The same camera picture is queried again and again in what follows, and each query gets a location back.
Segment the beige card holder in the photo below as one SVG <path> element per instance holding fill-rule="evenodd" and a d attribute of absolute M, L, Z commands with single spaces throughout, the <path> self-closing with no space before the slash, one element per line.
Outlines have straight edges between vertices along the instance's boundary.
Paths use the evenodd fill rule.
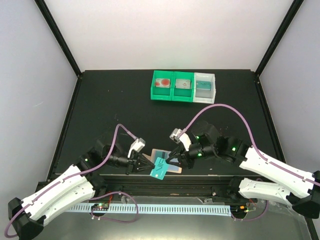
<path fill-rule="evenodd" d="M 181 174 L 182 173 L 182 168 L 181 167 L 177 167 L 177 166 L 173 166 L 173 165 L 169 165 L 167 171 L 169 173 Z"/>

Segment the teal VIP credit card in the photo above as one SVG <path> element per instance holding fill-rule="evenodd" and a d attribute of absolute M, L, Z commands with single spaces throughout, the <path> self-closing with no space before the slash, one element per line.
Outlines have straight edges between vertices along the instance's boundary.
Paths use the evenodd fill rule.
<path fill-rule="evenodd" d="M 154 163 L 154 168 L 151 170 L 149 175 L 155 179 L 163 180 L 168 168 L 169 164 L 166 160 L 161 157 L 157 157 Z"/>

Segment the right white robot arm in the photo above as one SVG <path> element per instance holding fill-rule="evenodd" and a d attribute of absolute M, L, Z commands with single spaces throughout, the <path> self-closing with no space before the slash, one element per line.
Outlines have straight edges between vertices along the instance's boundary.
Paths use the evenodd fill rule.
<path fill-rule="evenodd" d="M 320 217 L 320 172 L 308 172 L 292 167 L 259 150 L 243 140 L 223 136 L 206 121 L 192 129 L 195 142 L 181 129 L 174 129 L 170 139 L 177 143 L 166 159 L 176 166 L 193 168 L 196 160 L 219 160 L 223 163 L 256 173 L 268 182 L 246 177 L 233 177 L 227 190 L 227 197 L 238 202 L 245 199 L 263 199 L 278 202 L 292 208 L 296 213 L 310 219 Z"/>

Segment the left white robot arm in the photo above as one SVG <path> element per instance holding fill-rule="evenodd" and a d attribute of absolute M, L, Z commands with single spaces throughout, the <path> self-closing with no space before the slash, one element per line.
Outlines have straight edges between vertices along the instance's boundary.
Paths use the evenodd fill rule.
<path fill-rule="evenodd" d="M 8 218 L 21 240 L 37 237 L 50 221 L 70 207 L 91 198 L 103 199 L 108 192 L 106 181 L 96 173 L 89 172 L 107 158 L 107 165 L 125 168 L 125 173 L 137 173 L 154 167 L 140 151 L 145 146 L 142 138 L 136 139 L 129 151 L 119 144 L 111 148 L 102 140 L 81 155 L 77 164 L 72 164 L 58 178 L 34 194 L 8 203 Z"/>

